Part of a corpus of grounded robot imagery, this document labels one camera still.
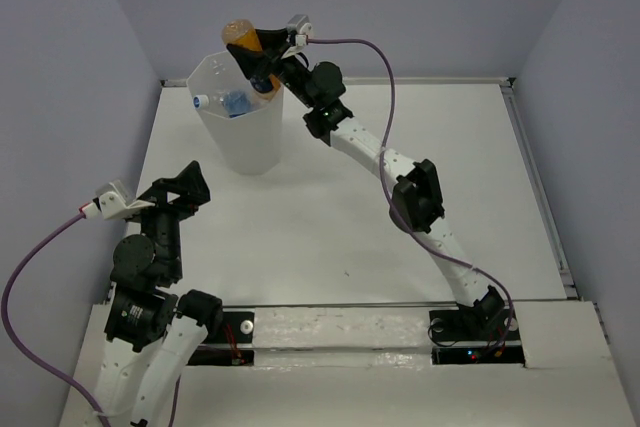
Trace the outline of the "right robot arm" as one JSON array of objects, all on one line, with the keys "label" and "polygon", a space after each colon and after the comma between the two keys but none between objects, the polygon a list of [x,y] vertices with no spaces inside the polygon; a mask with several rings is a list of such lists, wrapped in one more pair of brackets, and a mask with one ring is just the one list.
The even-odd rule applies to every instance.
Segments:
[{"label": "right robot arm", "polygon": [[302,49],[311,38],[294,29],[258,30],[252,50],[227,43],[245,78],[259,92],[277,79],[308,111],[310,134],[371,172],[381,183],[394,224],[431,257],[447,281],[458,308],[456,324],[470,338],[508,333],[513,300],[494,276],[474,266],[455,239],[446,218],[436,166],[414,161],[388,148],[389,134],[377,138],[343,104],[346,92],[340,68],[331,62],[310,67]]}]

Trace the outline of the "orange label plastic bottle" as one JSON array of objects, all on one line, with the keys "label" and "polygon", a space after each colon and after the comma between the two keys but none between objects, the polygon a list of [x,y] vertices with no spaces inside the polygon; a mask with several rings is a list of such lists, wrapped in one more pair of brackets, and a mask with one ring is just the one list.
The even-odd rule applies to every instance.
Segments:
[{"label": "orange label plastic bottle", "polygon": [[[253,52],[263,50],[256,29],[247,19],[229,22],[222,29],[221,38],[225,45],[234,45]],[[280,88],[280,82],[274,76],[267,80],[250,80],[250,83],[256,95],[265,101],[270,101]]]}]

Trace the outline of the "blue label plastic bottle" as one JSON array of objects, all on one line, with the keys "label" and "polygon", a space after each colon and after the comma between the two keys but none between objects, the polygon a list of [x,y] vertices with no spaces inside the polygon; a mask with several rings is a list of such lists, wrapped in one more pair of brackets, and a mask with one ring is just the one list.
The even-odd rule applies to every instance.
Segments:
[{"label": "blue label plastic bottle", "polygon": [[226,92],[221,97],[221,104],[229,118],[240,117],[253,110],[253,103],[243,90]]}]

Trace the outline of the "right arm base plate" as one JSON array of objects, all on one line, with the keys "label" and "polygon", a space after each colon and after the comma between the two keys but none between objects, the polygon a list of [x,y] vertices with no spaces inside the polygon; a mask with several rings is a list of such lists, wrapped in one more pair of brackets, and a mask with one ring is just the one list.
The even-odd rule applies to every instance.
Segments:
[{"label": "right arm base plate", "polygon": [[458,310],[429,312],[427,335],[432,344],[431,360],[434,365],[525,365],[517,317],[509,319],[508,309],[485,333],[471,333],[462,326],[460,319]]}]

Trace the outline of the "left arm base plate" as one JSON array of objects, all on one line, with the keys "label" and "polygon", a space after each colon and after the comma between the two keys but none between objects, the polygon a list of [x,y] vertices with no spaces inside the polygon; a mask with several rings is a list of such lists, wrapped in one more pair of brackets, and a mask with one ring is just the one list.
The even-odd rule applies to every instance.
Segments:
[{"label": "left arm base plate", "polygon": [[188,366],[248,367],[254,363],[254,310],[226,310],[219,329],[196,348]]}]

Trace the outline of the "clear crushed plastic bottle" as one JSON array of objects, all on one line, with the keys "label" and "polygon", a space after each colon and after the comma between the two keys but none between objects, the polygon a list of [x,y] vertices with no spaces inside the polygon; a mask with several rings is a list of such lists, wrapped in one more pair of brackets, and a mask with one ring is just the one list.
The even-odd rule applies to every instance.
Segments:
[{"label": "clear crushed plastic bottle", "polygon": [[211,99],[209,96],[204,95],[204,94],[202,94],[202,95],[196,95],[196,96],[194,96],[194,97],[193,97],[193,99],[192,99],[193,106],[194,106],[196,109],[204,109],[204,108],[207,108],[207,107],[212,106],[214,102],[217,102],[218,104],[220,104],[220,105],[222,106],[222,104],[221,104],[221,97],[222,97],[226,92],[223,92],[221,95],[215,96],[213,99]]}]

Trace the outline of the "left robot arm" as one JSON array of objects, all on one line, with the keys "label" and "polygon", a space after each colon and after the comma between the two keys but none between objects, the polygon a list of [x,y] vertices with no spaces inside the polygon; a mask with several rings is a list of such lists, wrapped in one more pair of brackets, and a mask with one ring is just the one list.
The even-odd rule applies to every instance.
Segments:
[{"label": "left robot arm", "polygon": [[92,208],[105,220],[139,230],[116,245],[113,285],[97,402],[86,426],[152,426],[190,357],[221,330],[221,299],[197,290],[168,289],[183,277],[180,224],[210,200],[200,164],[159,178],[138,196],[121,181],[97,191]]}]

